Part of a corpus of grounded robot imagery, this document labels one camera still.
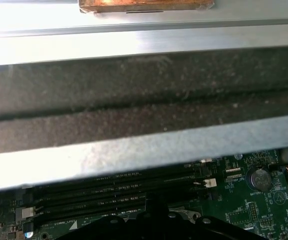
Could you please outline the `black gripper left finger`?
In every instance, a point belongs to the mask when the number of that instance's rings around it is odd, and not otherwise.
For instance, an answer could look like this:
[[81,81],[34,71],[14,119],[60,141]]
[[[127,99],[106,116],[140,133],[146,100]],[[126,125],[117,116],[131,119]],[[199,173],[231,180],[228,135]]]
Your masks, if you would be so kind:
[[84,227],[69,232],[60,240],[158,240],[159,197],[149,194],[145,211],[134,219],[124,220],[111,215],[96,220]]

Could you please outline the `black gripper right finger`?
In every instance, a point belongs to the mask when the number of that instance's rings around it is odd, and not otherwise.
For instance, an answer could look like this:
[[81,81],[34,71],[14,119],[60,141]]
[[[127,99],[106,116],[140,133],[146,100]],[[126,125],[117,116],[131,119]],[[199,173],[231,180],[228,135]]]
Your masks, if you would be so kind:
[[158,197],[158,238],[160,240],[263,240],[262,236],[211,216],[185,220],[170,212],[165,198]]

